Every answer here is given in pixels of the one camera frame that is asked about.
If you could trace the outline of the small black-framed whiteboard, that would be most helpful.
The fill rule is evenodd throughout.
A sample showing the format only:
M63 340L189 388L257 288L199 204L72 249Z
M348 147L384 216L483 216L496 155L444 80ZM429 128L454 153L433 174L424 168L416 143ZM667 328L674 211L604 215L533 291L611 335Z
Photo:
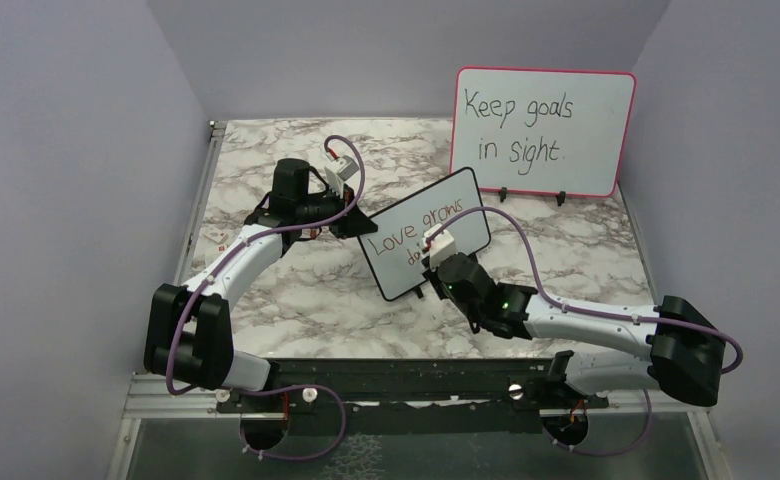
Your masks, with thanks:
M394 301L425 282L427 231L482 205L475 172L464 167L371 215L377 231L358 241L382 298Z

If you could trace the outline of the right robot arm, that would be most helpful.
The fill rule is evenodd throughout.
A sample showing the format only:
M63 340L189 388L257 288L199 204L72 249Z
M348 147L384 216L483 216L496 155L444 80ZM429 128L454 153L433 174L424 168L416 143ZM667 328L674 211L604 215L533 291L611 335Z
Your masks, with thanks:
M495 282L473 256L454 254L424 277L473 332L499 338L561 339L602 347L565 353L543 380L545 398L566 407L580 396L614 390L660 390L682 403L713 407L726 340L687 300L622 307L558 298L535 287Z

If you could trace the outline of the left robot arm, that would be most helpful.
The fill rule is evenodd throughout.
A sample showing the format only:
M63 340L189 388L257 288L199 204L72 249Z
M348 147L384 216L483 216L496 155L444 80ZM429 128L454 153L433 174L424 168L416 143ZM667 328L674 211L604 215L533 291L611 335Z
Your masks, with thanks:
M358 207L363 192L347 180L362 177L361 160L334 158L323 172L305 160L277 162L271 190L245 219L232 244L201 273L153 294L143 364L167 379L173 394L192 387L242 390L264 411L279 401L280 384L269 360L234 346L231 312L257 278L290 248L322 229L346 239L377 226Z

